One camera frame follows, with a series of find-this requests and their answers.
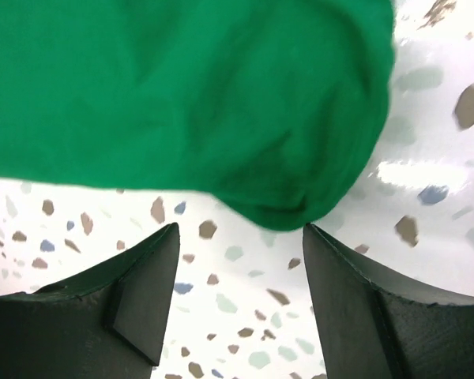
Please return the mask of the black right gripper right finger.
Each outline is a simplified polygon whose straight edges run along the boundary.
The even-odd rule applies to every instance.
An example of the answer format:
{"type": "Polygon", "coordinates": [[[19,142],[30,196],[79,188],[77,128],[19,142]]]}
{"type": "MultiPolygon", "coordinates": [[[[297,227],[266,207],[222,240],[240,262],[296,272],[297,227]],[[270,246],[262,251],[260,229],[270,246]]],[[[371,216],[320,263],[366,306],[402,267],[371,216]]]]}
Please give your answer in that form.
{"type": "Polygon", "coordinates": [[[474,297],[414,280],[319,227],[303,257],[330,378],[474,378],[474,297]]]}

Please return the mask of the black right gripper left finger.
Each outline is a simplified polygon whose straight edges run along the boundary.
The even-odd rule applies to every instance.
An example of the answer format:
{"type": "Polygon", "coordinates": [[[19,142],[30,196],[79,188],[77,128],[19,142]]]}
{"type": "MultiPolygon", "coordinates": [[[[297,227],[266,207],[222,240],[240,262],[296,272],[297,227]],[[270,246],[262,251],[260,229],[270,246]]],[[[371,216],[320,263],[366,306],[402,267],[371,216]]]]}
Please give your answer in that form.
{"type": "Polygon", "coordinates": [[[150,377],[179,251],[171,223],[76,275],[0,296],[0,379],[150,377]]]}

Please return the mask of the green t shirt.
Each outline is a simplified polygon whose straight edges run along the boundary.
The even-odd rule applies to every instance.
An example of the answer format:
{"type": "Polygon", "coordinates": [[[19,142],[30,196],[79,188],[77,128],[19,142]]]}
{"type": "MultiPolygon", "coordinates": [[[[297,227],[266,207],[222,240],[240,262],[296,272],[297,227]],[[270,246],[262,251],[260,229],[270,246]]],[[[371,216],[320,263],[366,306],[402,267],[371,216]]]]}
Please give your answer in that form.
{"type": "Polygon", "coordinates": [[[390,1],[0,1],[0,178],[328,214],[385,125],[390,1]]]}

